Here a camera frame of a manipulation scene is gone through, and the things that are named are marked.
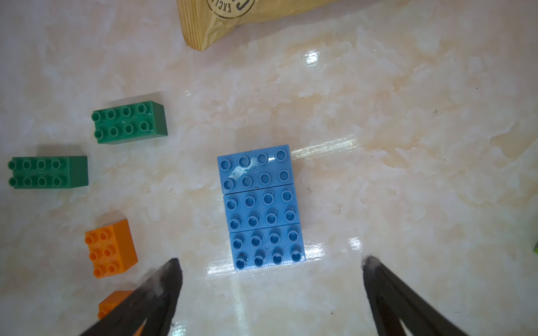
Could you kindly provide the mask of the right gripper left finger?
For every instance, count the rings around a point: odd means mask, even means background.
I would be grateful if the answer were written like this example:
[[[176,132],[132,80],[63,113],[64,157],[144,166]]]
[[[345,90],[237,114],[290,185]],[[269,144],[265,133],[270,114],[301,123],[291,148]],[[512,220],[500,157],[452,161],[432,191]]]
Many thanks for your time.
[[[167,335],[182,288],[182,269],[170,259],[119,306],[83,332],[91,335]]]

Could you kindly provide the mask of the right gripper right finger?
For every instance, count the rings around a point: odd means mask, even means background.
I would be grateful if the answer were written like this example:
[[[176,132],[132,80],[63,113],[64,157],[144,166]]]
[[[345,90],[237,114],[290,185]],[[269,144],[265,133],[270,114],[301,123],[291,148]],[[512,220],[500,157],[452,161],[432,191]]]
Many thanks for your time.
[[[464,335],[378,258],[362,261],[364,287],[379,335]]]

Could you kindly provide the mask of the orange square lego brick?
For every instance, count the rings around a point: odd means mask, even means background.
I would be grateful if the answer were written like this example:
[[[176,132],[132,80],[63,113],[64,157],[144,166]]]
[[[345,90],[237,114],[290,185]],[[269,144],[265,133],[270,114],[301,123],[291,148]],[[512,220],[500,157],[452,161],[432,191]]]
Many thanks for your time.
[[[133,291],[114,291],[105,298],[99,305],[98,319],[102,320],[112,310],[119,306]]]

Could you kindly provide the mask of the light blue lego brick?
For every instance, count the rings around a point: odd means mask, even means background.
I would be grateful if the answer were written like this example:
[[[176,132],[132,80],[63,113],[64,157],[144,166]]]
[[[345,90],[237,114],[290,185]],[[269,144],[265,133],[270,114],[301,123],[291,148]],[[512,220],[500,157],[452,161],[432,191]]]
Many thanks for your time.
[[[223,199],[229,232],[301,222],[293,184],[229,194]]]
[[[291,265],[306,259],[298,223],[232,232],[229,239],[236,270]]]
[[[224,195],[294,183],[288,145],[222,155],[217,161]]]

